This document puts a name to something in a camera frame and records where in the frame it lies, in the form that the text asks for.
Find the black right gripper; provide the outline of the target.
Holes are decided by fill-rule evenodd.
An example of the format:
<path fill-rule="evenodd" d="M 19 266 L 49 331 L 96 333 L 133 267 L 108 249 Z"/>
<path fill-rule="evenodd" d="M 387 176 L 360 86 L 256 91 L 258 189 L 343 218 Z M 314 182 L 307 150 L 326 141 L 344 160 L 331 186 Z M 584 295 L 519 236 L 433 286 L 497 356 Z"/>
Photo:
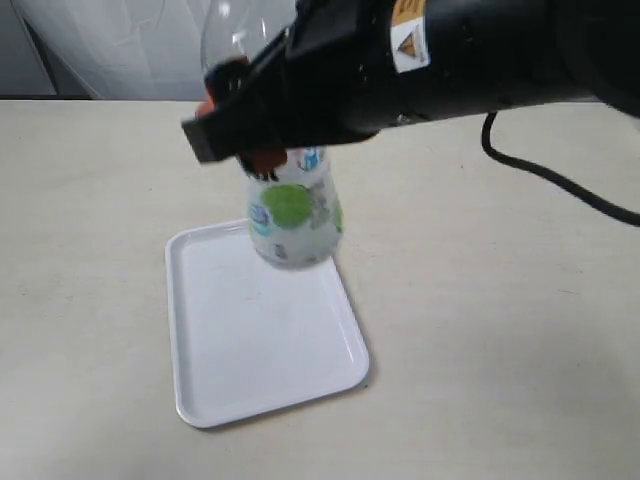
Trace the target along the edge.
<path fill-rule="evenodd" d="M 247 177 L 278 181 L 286 150 L 365 141 L 421 123 L 415 85 L 430 54 L 423 1 L 299 1 L 256 57 L 205 74 L 206 99 L 183 122 L 201 163 L 231 157 Z"/>

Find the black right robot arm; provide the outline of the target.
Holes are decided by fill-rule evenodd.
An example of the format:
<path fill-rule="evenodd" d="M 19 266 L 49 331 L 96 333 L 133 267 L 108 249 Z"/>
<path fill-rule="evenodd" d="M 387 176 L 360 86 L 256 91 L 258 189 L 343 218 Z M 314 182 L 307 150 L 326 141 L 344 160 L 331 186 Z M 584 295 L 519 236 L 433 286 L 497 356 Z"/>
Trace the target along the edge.
<path fill-rule="evenodd" d="M 637 116 L 638 50 L 635 1 L 301 1 L 182 127 L 209 163 L 581 97 Z"/>

